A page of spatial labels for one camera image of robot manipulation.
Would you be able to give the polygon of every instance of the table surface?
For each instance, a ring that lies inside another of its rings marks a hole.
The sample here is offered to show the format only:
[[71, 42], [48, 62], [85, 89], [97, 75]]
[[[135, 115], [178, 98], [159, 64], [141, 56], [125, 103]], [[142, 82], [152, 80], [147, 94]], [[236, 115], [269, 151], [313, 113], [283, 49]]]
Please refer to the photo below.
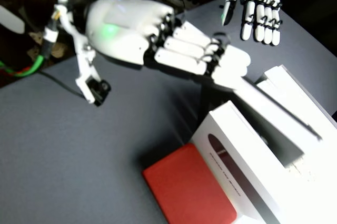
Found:
[[[187, 13], [211, 35], [225, 31], [247, 51], [255, 81], [284, 64], [331, 114], [337, 110], [337, 59], [290, 17], [281, 44], [240, 40], [242, 7], [220, 26], [216, 0]], [[112, 91], [88, 105], [41, 75], [0, 91], [0, 223], [166, 223], [141, 172], [196, 129], [200, 86], [159, 71], [95, 59]], [[47, 70], [76, 88], [72, 58]]]

